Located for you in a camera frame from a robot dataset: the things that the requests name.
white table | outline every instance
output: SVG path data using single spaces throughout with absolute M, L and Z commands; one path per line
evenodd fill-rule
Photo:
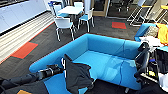
M 83 11 L 83 8 L 84 7 L 66 6 L 65 8 L 61 9 L 58 12 L 78 15 L 81 11 Z

white wall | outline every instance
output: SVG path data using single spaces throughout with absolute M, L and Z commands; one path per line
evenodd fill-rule
M 0 33 L 46 11 L 43 0 L 28 0 L 0 8 Z

white chair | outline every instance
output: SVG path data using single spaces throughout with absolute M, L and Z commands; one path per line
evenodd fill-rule
M 148 14 L 150 8 L 152 7 L 152 6 L 145 6 L 145 5 L 143 5 L 143 4 L 145 3 L 145 1 L 146 1 L 146 0 L 139 0 L 139 1 L 138 1 L 137 7 L 136 7 L 135 10 L 132 12 L 132 14 L 129 16 L 129 18 L 127 19 L 127 21 L 131 21 L 131 22 L 130 22 L 130 25 L 132 25 L 132 26 L 140 26 L 140 25 L 134 25 L 134 24 L 133 24 L 133 22 L 136 20 L 136 18 L 138 17 L 138 15 L 140 15 L 139 18 L 141 17 L 141 18 L 143 19 L 143 22 L 142 22 L 142 23 L 145 22 L 145 18 L 144 18 L 144 17 Z M 142 10 L 143 8 L 148 8 L 148 10 L 147 10 L 147 12 L 146 12 L 146 15 L 145 15 L 144 17 L 142 17 L 141 14 L 140 14 L 140 12 L 141 12 L 141 10 Z
M 55 11 L 56 17 L 68 17 L 68 14 L 59 13 L 58 12 L 59 10 L 61 10 L 61 5 L 54 5 L 54 11 Z
M 57 26 L 56 31 L 57 31 L 58 41 L 60 41 L 59 29 L 61 29 L 61 31 L 62 31 L 62 29 L 67 29 L 67 28 L 69 28 L 71 30 L 72 39 L 74 40 L 72 27 L 74 28 L 75 26 L 73 25 L 73 22 L 70 22 L 70 18 L 54 18 L 54 20 L 55 20 L 55 24 Z
M 82 7 L 83 8 L 83 2 L 74 2 L 74 6 L 75 7 Z
M 92 19 L 92 26 L 94 27 L 94 23 L 93 23 L 93 9 L 88 11 L 88 14 L 83 15 L 82 17 L 79 18 L 79 22 L 78 22 L 78 29 L 79 29 L 79 25 L 80 25 L 80 21 L 86 21 L 87 22 L 87 26 L 88 26 L 88 32 L 89 32 L 89 20 Z

blue sofa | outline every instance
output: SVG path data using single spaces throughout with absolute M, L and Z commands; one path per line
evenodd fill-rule
M 48 54 L 33 63 L 29 70 L 37 72 L 46 65 L 61 65 L 61 58 L 67 54 L 73 63 L 83 63 L 91 66 L 91 78 L 104 80 L 133 90 L 140 90 L 134 74 L 137 72 L 135 57 L 140 42 L 111 38 L 101 35 L 84 34 L 58 50 Z M 66 90 L 64 73 L 44 80 L 49 94 L 70 94 Z M 79 89 L 84 94 L 87 88 Z

sofa cushion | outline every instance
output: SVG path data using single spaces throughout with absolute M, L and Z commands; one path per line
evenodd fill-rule
M 157 27 L 149 26 L 144 34 L 144 37 L 147 37 L 147 36 L 157 37 L 158 30 L 159 30 L 159 28 L 157 28 Z
M 122 63 L 130 63 L 130 66 L 124 64 L 124 67 L 126 67 L 127 71 L 122 71 L 124 73 L 122 75 L 127 76 L 128 74 L 128 77 L 130 79 L 122 78 L 122 83 L 120 85 L 135 90 L 140 89 L 140 84 L 136 82 L 136 78 L 134 77 L 134 73 L 137 72 L 136 67 L 134 66 L 134 60 L 125 59 L 122 57 L 112 56 L 109 54 L 104 54 L 95 51 L 87 51 L 80 57 L 75 59 L 73 62 L 83 63 L 91 66 L 90 76 L 91 78 L 94 78 L 94 80 L 100 79 L 117 85 L 119 85 L 121 81 L 120 71 Z
M 49 94 L 71 94 L 66 89 L 65 74 L 57 74 L 44 81 Z
M 136 64 L 134 60 L 124 59 L 124 62 L 121 67 L 121 86 L 127 86 L 128 88 L 134 90 L 140 90 L 141 85 L 140 83 L 136 82 L 136 78 L 134 74 L 137 72 Z

